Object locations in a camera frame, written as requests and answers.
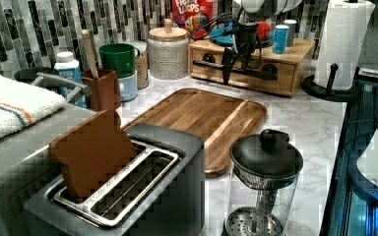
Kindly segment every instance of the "toaster slot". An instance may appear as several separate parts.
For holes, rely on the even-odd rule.
[[[91,211],[108,220],[125,216],[152,190],[166,173],[172,156],[153,151],[119,184],[99,200]]]
[[[96,190],[76,204],[60,180],[46,196],[78,217],[100,227],[115,227],[131,214],[178,161],[177,153],[132,141],[137,157]]]

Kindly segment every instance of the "kitchen counter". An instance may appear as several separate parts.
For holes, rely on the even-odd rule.
[[[149,86],[118,108],[122,124],[154,106],[174,91],[195,88],[260,102],[268,109],[263,129],[275,129],[290,135],[290,143],[301,152],[304,165],[299,175],[289,215],[288,235],[314,236],[320,232],[330,188],[337,146],[346,112],[345,103],[324,101],[302,89],[292,98],[279,97],[243,88],[232,88],[190,77],[163,81],[149,78]],[[229,174],[206,179],[206,221],[200,235],[219,236],[227,209]]]

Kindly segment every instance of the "green mug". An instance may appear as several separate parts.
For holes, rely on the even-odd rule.
[[[103,68],[115,70],[118,78],[124,78],[134,75],[140,50],[127,43],[112,43],[100,47],[99,55]]]

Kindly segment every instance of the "glass stovetop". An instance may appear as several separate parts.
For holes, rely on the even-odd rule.
[[[378,82],[358,80],[359,101],[349,103],[320,235],[378,235],[378,202],[362,194],[347,176],[378,126]]]

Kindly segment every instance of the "white towel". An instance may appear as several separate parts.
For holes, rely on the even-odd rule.
[[[0,138],[57,111],[63,96],[0,76]]]

